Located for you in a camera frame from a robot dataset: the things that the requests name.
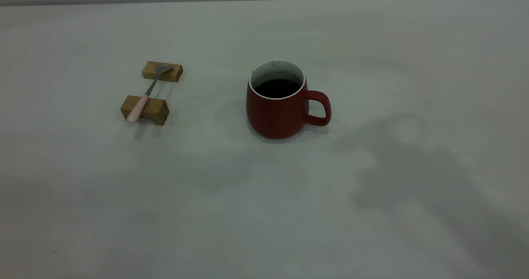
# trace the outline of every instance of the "metal spoon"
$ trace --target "metal spoon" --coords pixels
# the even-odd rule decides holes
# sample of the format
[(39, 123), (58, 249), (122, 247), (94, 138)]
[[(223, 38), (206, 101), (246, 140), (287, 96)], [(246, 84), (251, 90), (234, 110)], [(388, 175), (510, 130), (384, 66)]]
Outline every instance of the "metal spoon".
[(136, 103), (136, 106), (132, 109), (131, 113), (127, 117), (128, 123), (136, 123), (138, 118), (140, 117), (141, 111), (143, 111), (143, 107), (147, 103), (147, 100), (149, 100), (149, 95), (151, 94), (151, 91), (155, 87), (156, 81), (160, 77), (160, 74), (163, 74), (164, 72), (168, 72), (172, 69), (172, 66), (170, 65), (160, 65), (156, 68), (156, 77), (153, 83), (151, 84), (151, 87), (145, 92), (145, 94), (138, 100), (138, 103)]

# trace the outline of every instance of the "spoon handle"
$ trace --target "spoon handle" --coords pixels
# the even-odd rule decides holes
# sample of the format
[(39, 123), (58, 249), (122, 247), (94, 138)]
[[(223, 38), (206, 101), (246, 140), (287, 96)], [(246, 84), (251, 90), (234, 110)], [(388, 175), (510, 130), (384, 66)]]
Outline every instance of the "spoon handle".
[(143, 111), (143, 107), (147, 103), (147, 100), (149, 100), (149, 95), (147, 94), (144, 94), (140, 100), (138, 100), (138, 103), (136, 103), (136, 106), (134, 106), (131, 113), (127, 117), (128, 123), (136, 123), (140, 117), (141, 111)]

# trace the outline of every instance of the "table surface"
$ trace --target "table surface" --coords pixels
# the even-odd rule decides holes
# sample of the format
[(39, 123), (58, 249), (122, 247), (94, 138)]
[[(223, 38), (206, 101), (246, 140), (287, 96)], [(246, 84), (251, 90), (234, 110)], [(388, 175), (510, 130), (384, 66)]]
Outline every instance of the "table surface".
[[(529, 0), (0, 8), (5, 278), (527, 278)], [(261, 138), (279, 58), (325, 127)], [(147, 61), (183, 65), (119, 108)], [(311, 114), (323, 107), (310, 104)]]

